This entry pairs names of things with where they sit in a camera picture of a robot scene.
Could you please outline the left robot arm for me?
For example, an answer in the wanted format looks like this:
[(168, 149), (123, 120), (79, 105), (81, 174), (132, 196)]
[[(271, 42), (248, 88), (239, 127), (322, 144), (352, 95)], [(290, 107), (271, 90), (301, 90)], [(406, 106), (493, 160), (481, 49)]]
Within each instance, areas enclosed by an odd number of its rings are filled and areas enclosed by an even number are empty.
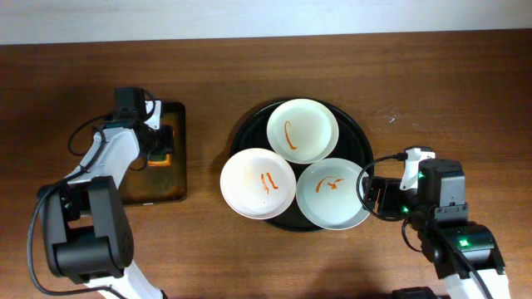
[[(164, 298), (134, 261), (134, 238), (119, 187), (131, 164), (161, 145), (162, 103), (140, 87), (114, 91), (116, 108), (99, 116), (91, 147), (65, 178), (41, 187), (27, 232), (27, 267), (38, 291), (52, 297), (98, 292), (105, 298)], [(53, 291), (38, 280), (33, 235), (42, 226), (47, 265), (76, 289)]]

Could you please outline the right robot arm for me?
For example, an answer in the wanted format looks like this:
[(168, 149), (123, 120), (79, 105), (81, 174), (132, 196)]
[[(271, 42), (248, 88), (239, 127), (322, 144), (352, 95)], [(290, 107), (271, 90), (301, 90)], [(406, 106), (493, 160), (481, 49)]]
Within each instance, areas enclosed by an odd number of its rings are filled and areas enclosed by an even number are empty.
[(403, 162), (404, 179), (373, 176), (373, 163), (357, 177), (364, 210), (389, 223), (412, 228), (417, 249), (445, 284), (450, 298), (508, 298), (509, 279), (493, 233), (470, 221), (466, 178), (461, 163), (450, 159), (412, 158)]

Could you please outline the grey-white plate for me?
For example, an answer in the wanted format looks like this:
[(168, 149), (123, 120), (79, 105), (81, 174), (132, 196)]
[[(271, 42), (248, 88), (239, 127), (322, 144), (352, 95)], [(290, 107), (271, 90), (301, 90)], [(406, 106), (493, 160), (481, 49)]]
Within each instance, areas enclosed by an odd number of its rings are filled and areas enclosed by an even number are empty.
[(296, 200), (311, 223), (328, 230), (354, 228), (369, 212), (358, 198), (363, 195), (357, 177), (367, 174), (347, 159), (328, 158), (308, 166), (297, 182)]

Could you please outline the orange green sponge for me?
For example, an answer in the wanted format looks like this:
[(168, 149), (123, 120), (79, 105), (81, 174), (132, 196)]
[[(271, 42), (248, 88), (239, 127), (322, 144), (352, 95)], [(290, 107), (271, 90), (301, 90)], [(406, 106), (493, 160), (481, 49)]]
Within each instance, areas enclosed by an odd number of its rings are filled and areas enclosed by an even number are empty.
[(152, 154), (147, 160), (150, 167), (168, 167), (171, 166), (171, 154)]

